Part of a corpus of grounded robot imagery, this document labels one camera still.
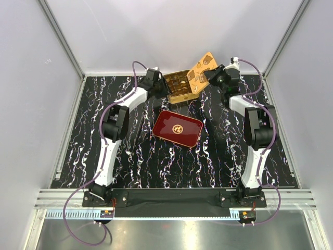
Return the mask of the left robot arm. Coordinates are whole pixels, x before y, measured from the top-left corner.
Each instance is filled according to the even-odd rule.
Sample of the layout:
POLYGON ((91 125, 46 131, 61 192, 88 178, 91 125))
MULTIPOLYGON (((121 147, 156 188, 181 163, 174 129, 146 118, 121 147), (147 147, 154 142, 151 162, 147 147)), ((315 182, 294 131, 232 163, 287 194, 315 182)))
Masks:
POLYGON ((130 128, 130 113, 140 104, 154 97, 171 94, 166 80, 158 68, 147 68, 146 75, 135 81, 133 89, 124 97, 108 105, 99 122, 100 156, 96 173, 89 182, 89 194, 100 206, 112 201, 113 168, 122 140, 130 128))

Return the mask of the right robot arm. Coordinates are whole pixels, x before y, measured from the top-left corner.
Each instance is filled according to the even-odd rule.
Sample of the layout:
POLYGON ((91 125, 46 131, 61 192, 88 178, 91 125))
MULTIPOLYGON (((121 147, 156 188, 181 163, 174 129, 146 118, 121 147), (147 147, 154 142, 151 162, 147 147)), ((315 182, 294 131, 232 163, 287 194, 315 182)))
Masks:
POLYGON ((205 70, 207 81, 220 88, 223 105, 244 118, 244 140, 248 146, 247 160, 241 181, 235 191, 221 195, 221 204, 227 207, 266 207, 262 173, 271 147, 278 139, 276 110, 273 105, 263 106, 241 95, 238 66, 220 65, 205 70))

